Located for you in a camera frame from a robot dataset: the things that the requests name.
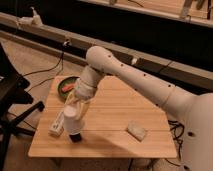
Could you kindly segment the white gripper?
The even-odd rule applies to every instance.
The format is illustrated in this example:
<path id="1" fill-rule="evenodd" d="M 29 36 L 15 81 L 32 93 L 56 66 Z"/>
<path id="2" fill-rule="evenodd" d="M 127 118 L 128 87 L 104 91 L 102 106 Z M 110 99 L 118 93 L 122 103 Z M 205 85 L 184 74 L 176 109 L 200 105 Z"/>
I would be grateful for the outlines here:
<path id="1" fill-rule="evenodd" d="M 75 120 L 81 120 L 86 114 L 90 102 L 84 101 L 93 98 L 104 73 L 91 66 L 86 66 L 74 86 L 74 94 L 70 93 L 64 106 L 64 114 Z"/>

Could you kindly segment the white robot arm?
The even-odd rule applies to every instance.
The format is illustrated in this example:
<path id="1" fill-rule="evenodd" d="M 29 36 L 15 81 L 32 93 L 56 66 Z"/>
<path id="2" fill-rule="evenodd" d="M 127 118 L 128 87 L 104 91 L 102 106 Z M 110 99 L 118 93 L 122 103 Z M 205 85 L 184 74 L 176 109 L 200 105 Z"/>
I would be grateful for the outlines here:
<path id="1" fill-rule="evenodd" d="M 66 105 L 90 100 L 103 77 L 114 75 L 185 126 L 179 171 L 213 171 L 213 93 L 190 93 L 119 61 L 101 46 L 90 47 L 86 61 Z"/>

